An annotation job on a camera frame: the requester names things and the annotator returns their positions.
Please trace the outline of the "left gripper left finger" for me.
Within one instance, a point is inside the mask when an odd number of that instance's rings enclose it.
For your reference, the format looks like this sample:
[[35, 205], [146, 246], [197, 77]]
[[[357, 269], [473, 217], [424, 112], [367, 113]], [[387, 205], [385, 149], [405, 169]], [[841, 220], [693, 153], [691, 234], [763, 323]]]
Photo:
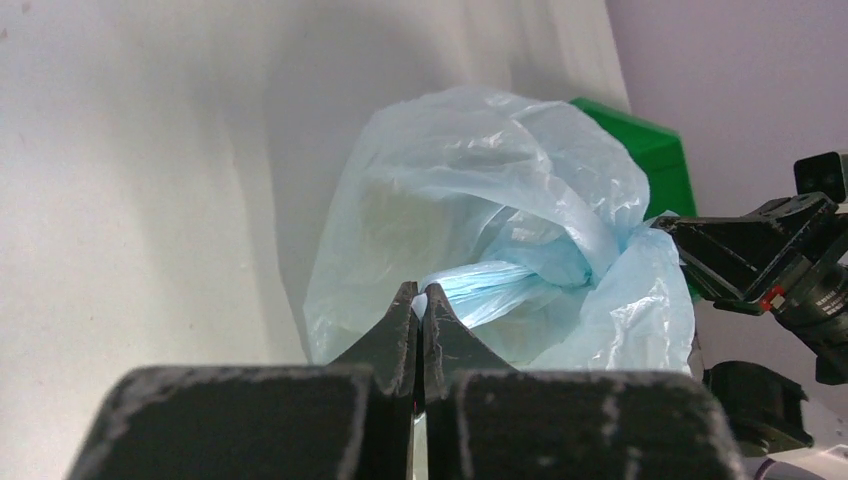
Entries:
[[418, 287], [325, 366], [150, 366], [105, 397], [73, 479], [409, 479]]

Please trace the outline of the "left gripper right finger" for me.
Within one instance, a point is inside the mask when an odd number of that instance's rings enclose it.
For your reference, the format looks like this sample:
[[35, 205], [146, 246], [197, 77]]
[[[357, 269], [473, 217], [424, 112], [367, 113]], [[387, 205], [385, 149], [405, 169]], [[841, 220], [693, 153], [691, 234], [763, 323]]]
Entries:
[[718, 401], [663, 371], [518, 371], [424, 290], [432, 479], [743, 479]]

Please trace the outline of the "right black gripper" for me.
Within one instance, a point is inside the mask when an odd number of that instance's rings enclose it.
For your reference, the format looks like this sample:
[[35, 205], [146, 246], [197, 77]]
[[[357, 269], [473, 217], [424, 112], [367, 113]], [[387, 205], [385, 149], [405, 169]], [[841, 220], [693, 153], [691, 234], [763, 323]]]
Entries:
[[765, 305], [815, 354], [815, 380], [847, 383], [847, 235], [839, 205], [814, 192], [739, 217], [661, 216], [688, 285], [720, 305]]

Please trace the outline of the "light blue plastic bag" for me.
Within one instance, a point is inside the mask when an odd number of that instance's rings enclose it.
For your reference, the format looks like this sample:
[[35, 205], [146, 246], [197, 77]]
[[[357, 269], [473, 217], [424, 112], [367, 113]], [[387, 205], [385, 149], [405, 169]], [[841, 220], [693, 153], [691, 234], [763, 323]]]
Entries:
[[625, 146], [573, 104], [465, 86], [388, 106], [328, 211], [309, 357], [335, 359], [414, 281], [514, 367], [688, 373], [693, 304], [649, 203]]

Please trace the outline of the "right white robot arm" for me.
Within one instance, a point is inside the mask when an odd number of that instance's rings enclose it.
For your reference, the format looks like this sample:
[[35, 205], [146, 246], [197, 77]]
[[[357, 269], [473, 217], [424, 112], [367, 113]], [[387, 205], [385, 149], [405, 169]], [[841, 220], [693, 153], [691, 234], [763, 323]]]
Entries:
[[[770, 314], [815, 356], [817, 382], [847, 381], [847, 216], [820, 192], [766, 202], [740, 217], [656, 218], [687, 282], [716, 309]], [[847, 475], [847, 423], [803, 387], [759, 364], [725, 361], [704, 385], [720, 402], [757, 477], [783, 463], [823, 479]]]

